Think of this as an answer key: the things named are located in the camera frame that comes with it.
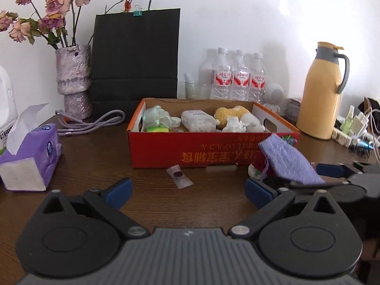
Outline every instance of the red cardboard box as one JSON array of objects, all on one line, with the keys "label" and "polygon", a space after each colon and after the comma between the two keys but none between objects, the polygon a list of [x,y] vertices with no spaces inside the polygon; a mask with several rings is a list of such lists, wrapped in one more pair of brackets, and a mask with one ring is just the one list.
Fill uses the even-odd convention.
[{"label": "red cardboard box", "polygon": [[[141,132],[142,116],[146,108],[160,105],[172,117],[181,117],[185,110],[201,109],[214,115],[219,107],[237,105],[247,108],[267,128],[266,133],[146,133]],[[299,130],[253,102],[218,100],[143,99],[127,128],[129,149],[134,168],[206,167],[212,164],[249,165],[263,169],[265,157],[258,143],[276,132],[292,145],[296,145]]]}]

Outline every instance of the white plastic jug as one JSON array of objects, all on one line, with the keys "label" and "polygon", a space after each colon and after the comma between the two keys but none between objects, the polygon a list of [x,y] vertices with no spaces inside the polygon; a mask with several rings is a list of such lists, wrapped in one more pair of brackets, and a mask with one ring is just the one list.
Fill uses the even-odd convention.
[{"label": "white plastic jug", "polygon": [[0,66],[0,154],[6,147],[8,133],[17,117],[12,82],[5,69]]}]

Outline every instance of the metal screw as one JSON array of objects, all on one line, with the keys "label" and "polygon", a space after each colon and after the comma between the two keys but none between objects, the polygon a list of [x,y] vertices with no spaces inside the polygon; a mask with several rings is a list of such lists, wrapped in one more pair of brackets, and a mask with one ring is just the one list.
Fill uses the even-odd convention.
[{"label": "metal screw", "polygon": [[146,229],[141,226],[132,226],[128,229],[128,235],[139,237],[146,233]]},{"label": "metal screw", "polygon": [[244,225],[237,225],[231,228],[231,232],[239,236],[244,236],[246,234],[249,234],[250,231],[251,230],[247,226],[244,226]]}]

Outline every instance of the white toy figure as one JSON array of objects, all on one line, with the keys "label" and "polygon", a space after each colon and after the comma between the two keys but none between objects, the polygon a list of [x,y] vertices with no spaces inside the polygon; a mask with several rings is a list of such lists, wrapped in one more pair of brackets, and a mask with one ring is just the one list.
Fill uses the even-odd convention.
[{"label": "white toy figure", "polygon": [[265,127],[262,126],[260,120],[250,112],[244,114],[240,121],[246,125],[248,133],[265,132]]},{"label": "white toy figure", "polygon": [[271,112],[275,114],[280,113],[279,104],[283,101],[285,97],[284,89],[278,83],[267,83],[265,85],[264,92],[264,106],[267,107]]},{"label": "white toy figure", "polygon": [[227,133],[245,133],[246,131],[246,125],[239,121],[238,117],[228,117],[227,125],[222,130],[222,132]]}]

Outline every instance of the purple cloth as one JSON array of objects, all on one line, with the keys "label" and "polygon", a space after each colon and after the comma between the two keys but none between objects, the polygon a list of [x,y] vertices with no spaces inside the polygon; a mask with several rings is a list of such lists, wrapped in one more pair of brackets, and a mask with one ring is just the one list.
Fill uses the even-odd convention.
[{"label": "purple cloth", "polygon": [[325,183],[303,154],[275,133],[261,141],[259,148],[278,177],[305,185]]}]

